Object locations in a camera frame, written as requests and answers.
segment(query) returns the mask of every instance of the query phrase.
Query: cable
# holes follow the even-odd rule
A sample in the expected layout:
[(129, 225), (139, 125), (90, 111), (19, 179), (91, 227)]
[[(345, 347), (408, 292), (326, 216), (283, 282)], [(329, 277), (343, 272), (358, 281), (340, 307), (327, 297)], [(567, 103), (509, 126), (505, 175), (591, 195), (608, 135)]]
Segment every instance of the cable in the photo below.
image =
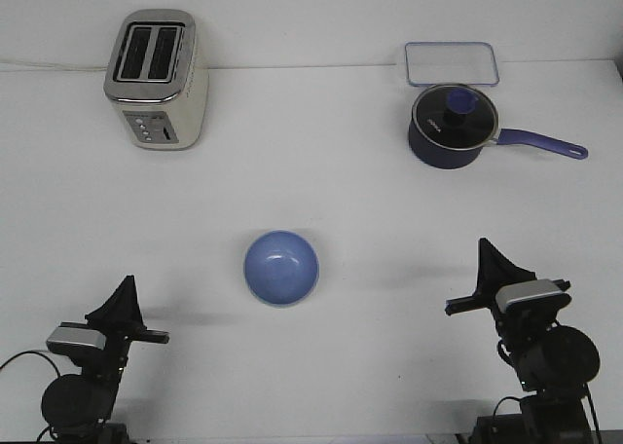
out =
[(54, 442), (62, 441), (63, 444), (82, 444), (85, 442), (94, 442), (97, 440), (97, 434), (101, 431), (100, 427), (95, 428), (90, 433), (80, 437), (69, 437), (68, 435), (62, 435), (62, 437), (50, 429), (50, 437)]
[(105, 71), (105, 66), (85, 66), (80, 64), (61, 64), (56, 62), (37, 62), (21, 59), (10, 59), (0, 57), (0, 64), (12, 64), (15, 66), (36, 67), (40, 69), (51, 69), (55, 71), (82, 71), (82, 72), (98, 72)]
[(499, 408), (499, 406), (502, 404), (503, 401), (505, 400), (514, 400), (515, 402), (519, 403), (520, 400), (517, 397), (513, 397), (511, 395), (507, 395), (504, 398), (500, 399), (499, 402), (497, 403), (497, 405), (494, 408), (494, 412), (491, 415), (491, 424), (489, 425), (489, 431), (493, 432), (494, 430), (494, 426), (495, 426), (495, 415), (497, 414), (497, 409)]
[(46, 432), (48, 432), (50, 429), (52, 429), (51, 426), (47, 426), (43, 431), (41, 431), (39, 433), (39, 435), (37, 436), (37, 440), (35, 442), (41, 442), (41, 439), (43, 439), (43, 436), (46, 434)]
[(2, 363), (2, 365), (0, 365), (0, 371), (2, 371), (5, 368), (5, 366), (7, 366), (9, 363), (11, 363), (12, 361), (14, 361), (15, 359), (19, 358), (20, 356), (24, 354), (36, 354), (37, 356), (41, 356), (42, 358), (44, 358), (46, 361), (48, 361), (52, 365), (52, 367), (56, 371), (56, 375), (60, 377), (60, 371), (58, 371), (58, 367), (56, 366), (56, 364), (49, 357), (45, 356), (40, 351), (35, 351), (35, 350), (26, 350), (18, 354), (14, 354), (9, 359), (7, 359), (4, 363)]
[(510, 357), (508, 356), (508, 353), (506, 353), (506, 351), (504, 351), (504, 349), (502, 348), (503, 345), (504, 343), (501, 340), (497, 342), (497, 354), (499, 355), (500, 358), (502, 358), (502, 361), (504, 361), (510, 367), (514, 368), (513, 363), (511, 362)]
[(591, 408), (591, 416), (593, 417), (593, 424), (595, 425), (595, 434), (597, 435), (598, 444), (603, 444), (602, 432), (600, 431), (600, 424), (597, 421), (597, 412), (595, 411), (595, 403), (593, 403), (593, 397), (591, 391), (588, 389), (588, 384), (584, 385), (586, 389), (586, 398), (588, 399), (588, 405)]

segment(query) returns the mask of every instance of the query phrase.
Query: saucepan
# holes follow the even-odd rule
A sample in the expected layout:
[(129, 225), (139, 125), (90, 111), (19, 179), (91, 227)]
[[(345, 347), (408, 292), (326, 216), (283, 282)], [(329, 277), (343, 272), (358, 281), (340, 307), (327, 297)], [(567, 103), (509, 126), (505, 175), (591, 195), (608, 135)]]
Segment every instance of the saucepan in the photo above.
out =
[(416, 99), (409, 125), (409, 145), (425, 163), (438, 168), (471, 164), (483, 147), (524, 144), (582, 160), (584, 147), (522, 129), (498, 129), (494, 104), (463, 84), (438, 84)]

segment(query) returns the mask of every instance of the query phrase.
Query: black cable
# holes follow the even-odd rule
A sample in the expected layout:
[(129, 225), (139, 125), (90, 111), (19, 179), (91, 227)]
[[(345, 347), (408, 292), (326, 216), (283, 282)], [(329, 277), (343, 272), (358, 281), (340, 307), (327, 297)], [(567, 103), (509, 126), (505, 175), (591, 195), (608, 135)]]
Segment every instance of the black cable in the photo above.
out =
[(500, 399), (499, 402), (497, 403), (497, 405), (494, 408), (494, 413), (491, 415), (491, 424), (489, 425), (489, 431), (493, 431), (494, 430), (494, 426), (495, 426), (495, 415), (497, 414), (497, 409), (499, 408), (499, 406), (502, 404), (503, 401), (505, 400), (514, 400), (517, 403), (520, 402), (519, 398), (517, 397), (513, 397), (511, 395), (507, 395), (504, 398)]
[(60, 377), (60, 371), (58, 371), (58, 367), (56, 366), (56, 364), (51, 359), (49, 359), (47, 356), (42, 354), (40, 351), (35, 351), (35, 350), (27, 350), (27, 351), (22, 351), (20, 353), (14, 354), (9, 359), (7, 359), (4, 363), (2, 363), (2, 365), (0, 365), (0, 371), (2, 371), (5, 368), (5, 366), (7, 366), (9, 363), (14, 361), (15, 359), (18, 359), (20, 356), (24, 354), (36, 354), (37, 356), (41, 356), (42, 358), (44, 358), (46, 361), (48, 361), (52, 365), (52, 367), (56, 371), (56, 375)]
[(506, 353), (506, 351), (504, 351), (504, 349), (502, 348), (503, 345), (504, 343), (501, 340), (497, 342), (497, 354), (507, 365), (509, 365), (510, 367), (514, 367), (513, 363), (510, 360), (510, 357), (508, 356), (508, 353)]
[(50, 429), (52, 429), (51, 426), (47, 426), (43, 431), (41, 431), (41, 433), (39, 433), (39, 435), (37, 436), (37, 440), (35, 442), (41, 442), (41, 439), (43, 439), (43, 436), (46, 434), (46, 432), (48, 432)]
[(63, 444), (65, 443), (71, 443), (71, 444), (82, 444), (85, 442), (94, 442), (97, 440), (97, 434), (99, 433), (99, 431), (101, 430), (100, 427), (93, 429), (91, 432), (89, 432), (88, 434), (85, 434), (84, 436), (69, 436), (69, 435), (59, 435), (56, 434), (53, 430), (52, 427), (50, 429), (50, 437), (52, 438), (52, 440), (54, 442), (58, 442), (58, 441), (62, 441)]
[(600, 424), (597, 421), (597, 412), (595, 411), (595, 403), (593, 403), (593, 397), (591, 396), (591, 391), (588, 389), (588, 384), (584, 385), (586, 389), (586, 398), (588, 399), (588, 405), (591, 408), (591, 416), (593, 417), (593, 424), (595, 425), (595, 434), (597, 435), (598, 444), (603, 444), (602, 441), (602, 432), (600, 431)]

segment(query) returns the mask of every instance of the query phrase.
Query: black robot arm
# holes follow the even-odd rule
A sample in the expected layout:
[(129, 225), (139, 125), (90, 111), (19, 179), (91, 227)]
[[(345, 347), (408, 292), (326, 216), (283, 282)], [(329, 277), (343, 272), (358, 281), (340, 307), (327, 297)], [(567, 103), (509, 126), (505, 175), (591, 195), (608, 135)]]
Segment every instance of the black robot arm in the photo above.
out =
[(138, 307), (133, 276), (85, 316), (87, 323), (63, 322), (47, 340), (51, 352), (68, 356), (81, 373), (53, 381), (41, 411), (57, 442), (128, 440), (124, 425), (107, 425), (133, 341), (165, 344), (168, 333), (148, 330)]
[(569, 288), (562, 279), (537, 279), (480, 239), (476, 291), (447, 301), (446, 314), (489, 309), (500, 356), (522, 389), (536, 394), (520, 400), (521, 415), (497, 417), (496, 426), (492, 417), (479, 418), (470, 444), (592, 443), (581, 399), (597, 376), (600, 358), (586, 335), (556, 320), (571, 301)]

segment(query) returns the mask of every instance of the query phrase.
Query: white wall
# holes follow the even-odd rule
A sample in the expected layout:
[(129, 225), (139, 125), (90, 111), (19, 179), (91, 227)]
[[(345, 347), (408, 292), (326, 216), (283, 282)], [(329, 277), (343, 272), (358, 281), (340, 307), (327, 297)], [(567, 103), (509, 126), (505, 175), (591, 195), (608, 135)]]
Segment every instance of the white wall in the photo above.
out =
[(0, 0), (0, 58), (105, 65), (124, 17), (189, 11), (212, 67), (395, 62), (413, 40), (502, 60), (618, 58), (622, 0)]

